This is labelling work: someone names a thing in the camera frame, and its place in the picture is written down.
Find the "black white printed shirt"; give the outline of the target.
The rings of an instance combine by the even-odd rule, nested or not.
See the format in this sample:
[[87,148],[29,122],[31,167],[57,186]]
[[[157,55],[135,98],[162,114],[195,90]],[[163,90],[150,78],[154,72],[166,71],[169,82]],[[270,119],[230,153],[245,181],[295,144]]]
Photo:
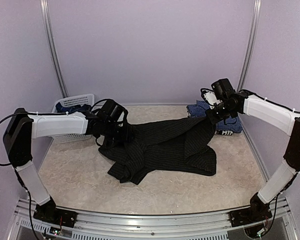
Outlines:
[[216,130],[214,134],[221,136],[232,136],[234,132],[231,130]]

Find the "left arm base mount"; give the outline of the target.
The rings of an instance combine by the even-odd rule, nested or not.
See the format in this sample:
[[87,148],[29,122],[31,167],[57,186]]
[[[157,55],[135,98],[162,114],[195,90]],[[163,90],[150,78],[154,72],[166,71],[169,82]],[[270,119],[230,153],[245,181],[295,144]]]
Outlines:
[[58,208],[55,201],[50,197],[48,202],[42,205],[36,205],[33,216],[36,220],[61,227],[73,228],[78,213],[72,210]]

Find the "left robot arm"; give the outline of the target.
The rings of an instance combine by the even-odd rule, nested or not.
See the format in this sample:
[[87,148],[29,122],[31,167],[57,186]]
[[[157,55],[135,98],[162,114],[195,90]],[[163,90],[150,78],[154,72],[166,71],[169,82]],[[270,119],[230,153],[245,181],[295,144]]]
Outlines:
[[51,223],[60,218],[60,211],[33,164],[32,140],[69,134],[103,136],[104,149],[131,142],[133,134],[127,121],[128,110],[113,99],[102,99],[101,103],[100,108],[71,113],[27,112],[18,108],[6,117],[10,122],[3,135],[3,143],[8,165],[14,168],[29,199],[36,202],[36,211]]

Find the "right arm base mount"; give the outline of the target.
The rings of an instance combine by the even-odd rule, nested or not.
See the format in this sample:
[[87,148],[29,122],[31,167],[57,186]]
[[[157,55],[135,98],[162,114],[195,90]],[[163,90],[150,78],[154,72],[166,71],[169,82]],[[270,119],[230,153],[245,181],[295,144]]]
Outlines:
[[229,212],[231,226],[239,227],[257,223],[272,217],[269,203],[263,203],[257,194],[250,199],[249,207]]

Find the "blue checked shirt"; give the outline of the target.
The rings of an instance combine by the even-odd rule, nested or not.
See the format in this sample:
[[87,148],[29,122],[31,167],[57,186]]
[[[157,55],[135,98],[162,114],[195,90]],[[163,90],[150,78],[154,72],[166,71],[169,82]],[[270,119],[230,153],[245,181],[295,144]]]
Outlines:
[[[204,100],[197,100],[195,104],[186,106],[189,117],[205,117],[206,110],[210,109],[210,106]],[[243,131],[243,126],[238,117],[229,117],[225,121],[220,121],[216,124],[216,130],[230,130],[234,134],[240,134]]]

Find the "black pinstripe long sleeve shirt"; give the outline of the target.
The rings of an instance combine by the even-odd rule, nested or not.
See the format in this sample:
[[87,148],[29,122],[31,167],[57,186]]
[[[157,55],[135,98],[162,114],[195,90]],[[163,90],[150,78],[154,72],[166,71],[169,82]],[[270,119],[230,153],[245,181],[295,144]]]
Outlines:
[[98,151],[114,161],[108,174],[120,183],[138,185],[155,170],[213,176],[216,152],[209,146],[216,126],[205,117],[185,117],[131,124],[131,142],[101,146]]

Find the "white plastic laundry basket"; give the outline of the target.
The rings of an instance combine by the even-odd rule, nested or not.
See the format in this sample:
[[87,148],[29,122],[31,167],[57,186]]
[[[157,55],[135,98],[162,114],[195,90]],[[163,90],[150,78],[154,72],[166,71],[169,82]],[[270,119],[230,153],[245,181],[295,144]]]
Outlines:
[[[73,106],[83,106],[84,104],[92,106],[95,103],[95,95],[92,93],[70,96],[66,98],[62,98],[57,100],[54,103],[52,108],[53,113],[57,113],[57,104],[60,103],[62,107],[70,108]],[[83,141],[89,140],[91,135],[84,135],[84,134],[65,134],[65,135],[53,135],[53,141],[57,144],[64,144],[76,141]]]

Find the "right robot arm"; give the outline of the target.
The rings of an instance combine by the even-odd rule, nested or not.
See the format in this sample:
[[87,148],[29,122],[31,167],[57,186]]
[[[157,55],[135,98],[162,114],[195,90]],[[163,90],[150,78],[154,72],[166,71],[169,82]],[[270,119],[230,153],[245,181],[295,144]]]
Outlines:
[[262,120],[289,136],[283,161],[271,178],[250,200],[246,218],[256,222],[269,208],[269,203],[285,191],[300,172],[300,111],[272,102],[247,89],[236,91],[227,78],[219,79],[212,89],[201,89],[209,104],[206,115],[212,124],[239,114]]

